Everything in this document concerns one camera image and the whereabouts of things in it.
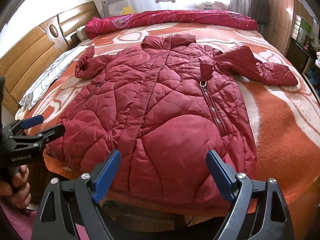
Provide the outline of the person's left hand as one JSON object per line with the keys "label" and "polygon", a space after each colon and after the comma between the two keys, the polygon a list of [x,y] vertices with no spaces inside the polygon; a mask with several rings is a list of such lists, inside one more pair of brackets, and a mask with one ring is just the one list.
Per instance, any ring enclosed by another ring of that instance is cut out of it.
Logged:
{"label": "person's left hand", "polygon": [[28,183],[29,168],[19,167],[19,172],[12,177],[13,187],[1,180],[1,196],[9,197],[11,203],[19,209],[25,209],[30,204],[30,184]]}

